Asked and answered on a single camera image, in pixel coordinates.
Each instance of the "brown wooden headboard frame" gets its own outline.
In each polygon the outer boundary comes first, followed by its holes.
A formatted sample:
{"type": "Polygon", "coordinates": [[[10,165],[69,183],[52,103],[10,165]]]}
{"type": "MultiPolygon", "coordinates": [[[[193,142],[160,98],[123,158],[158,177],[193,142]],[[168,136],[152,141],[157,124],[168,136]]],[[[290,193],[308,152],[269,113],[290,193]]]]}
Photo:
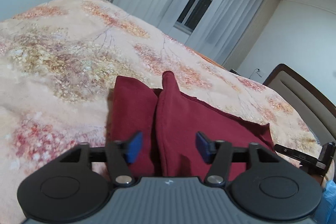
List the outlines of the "brown wooden headboard frame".
{"type": "Polygon", "coordinates": [[[305,78],[299,75],[297,72],[293,71],[290,67],[285,64],[279,64],[275,67],[275,69],[270,73],[265,82],[263,83],[265,86],[268,86],[273,79],[280,73],[280,71],[284,71],[288,75],[290,75],[293,79],[299,82],[306,90],[308,90],[316,99],[318,99],[329,111],[336,117],[336,107],[335,105],[325,97],[317,88],[315,88],[311,83],[309,83],[305,78]]]}

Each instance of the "window pane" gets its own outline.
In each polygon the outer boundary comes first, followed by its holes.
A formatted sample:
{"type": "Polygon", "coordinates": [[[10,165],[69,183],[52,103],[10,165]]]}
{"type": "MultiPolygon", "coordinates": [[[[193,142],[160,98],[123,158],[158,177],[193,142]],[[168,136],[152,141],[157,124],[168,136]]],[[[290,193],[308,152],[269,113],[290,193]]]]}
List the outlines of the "window pane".
{"type": "Polygon", "coordinates": [[[195,30],[205,11],[210,6],[210,3],[211,0],[199,0],[188,20],[186,21],[185,25],[190,29],[195,30]]]}
{"type": "Polygon", "coordinates": [[[186,7],[184,7],[182,13],[180,14],[179,18],[177,19],[177,22],[182,23],[182,21],[184,20],[185,16],[187,15],[187,13],[189,12],[191,6],[193,6],[195,0],[189,0],[186,7]]]}

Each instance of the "ribbed gray surface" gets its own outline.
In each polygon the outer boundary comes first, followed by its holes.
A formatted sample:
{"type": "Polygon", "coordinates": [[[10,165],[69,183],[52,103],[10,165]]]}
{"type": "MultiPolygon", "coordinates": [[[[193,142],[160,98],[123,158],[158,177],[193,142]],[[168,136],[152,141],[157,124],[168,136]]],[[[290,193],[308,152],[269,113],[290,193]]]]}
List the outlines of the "ribbed gray surface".
{"type": "MultiPolygon", "coordinates": [[[[25,224],[37,224],[27,220],[25,224]]],[[[258,224],[268,223],[239,211],[222,189],[202,185],[197,178],[142,178],[118,189],[108,204],[80,224],[258,224]]],[[[297,222],[314,224],[311,219],[297,222]]]]}

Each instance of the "bedding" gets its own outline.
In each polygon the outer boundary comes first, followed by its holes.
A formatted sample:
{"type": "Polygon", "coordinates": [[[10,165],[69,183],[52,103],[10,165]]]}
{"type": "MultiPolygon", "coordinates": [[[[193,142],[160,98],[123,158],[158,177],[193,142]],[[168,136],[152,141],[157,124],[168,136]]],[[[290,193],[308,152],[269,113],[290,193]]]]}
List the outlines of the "bedding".
{"type": "MultiPolygon", "coordinates": [[[[117,75],[162,88],[166,70],[183,93],[269,123],[274,144],[318,156],[307,125],[270,88],[207,62],[107,1],[54,0],[0,23],[0,223],[24,219],[16,190],[27,175],[78,142],[105,144],[117,75]]],[[[105,166],[93,169],[104,174],[105,166]]]]}

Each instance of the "folded red garment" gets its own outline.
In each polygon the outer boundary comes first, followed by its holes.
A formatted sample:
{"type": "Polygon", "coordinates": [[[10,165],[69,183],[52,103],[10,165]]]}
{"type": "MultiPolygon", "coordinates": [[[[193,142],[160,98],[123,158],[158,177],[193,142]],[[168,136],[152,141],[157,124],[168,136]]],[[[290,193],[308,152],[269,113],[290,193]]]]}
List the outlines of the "folded red garment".
{"type": "MultiPolygon", "coordinates": [[[[212,140],[226,140],[247,147],[258,142],[273,150],[269,125],[244,121],[180,92],[174,74],[162,75],[163,90],[150,89],[140,81],[118,76],[112,111],[112,140],[126,140],[143,132],[143,147],[130,166],[134,176],[199,176],[209,170],[199,155],[196,132],[212,140]]],[[[231,166],[229,180],[246,170],[244,163],[231,166]]]]}

